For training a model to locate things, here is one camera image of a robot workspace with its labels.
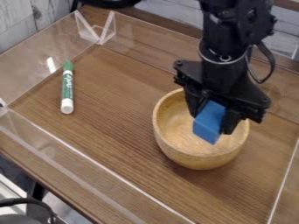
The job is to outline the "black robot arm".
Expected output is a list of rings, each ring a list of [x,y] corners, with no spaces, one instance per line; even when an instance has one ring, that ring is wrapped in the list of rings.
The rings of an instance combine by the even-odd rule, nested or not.
[[[209,101],[224,107],[219,133],[229,135],[243,120],[260,123],[271,100],[257,87],[251,68],[253,48],[264,54],[269,67],[276,59],[264,39],[273,34],[276,16],[271,0],[197,0],[203,15],[198,61],[176,60],[173,82],[182,87],[190,116],[197,116]]]

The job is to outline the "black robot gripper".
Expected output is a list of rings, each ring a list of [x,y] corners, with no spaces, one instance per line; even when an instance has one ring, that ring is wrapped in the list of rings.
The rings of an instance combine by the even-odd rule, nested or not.
[[[245,119],[261,123],[271,100],[248,78],[245,61],[217,65],[205,60],[177,59],[173,82],[182,87],[192,117],[201,112],[208,100],[225,109],[220,133],[231,135]]]

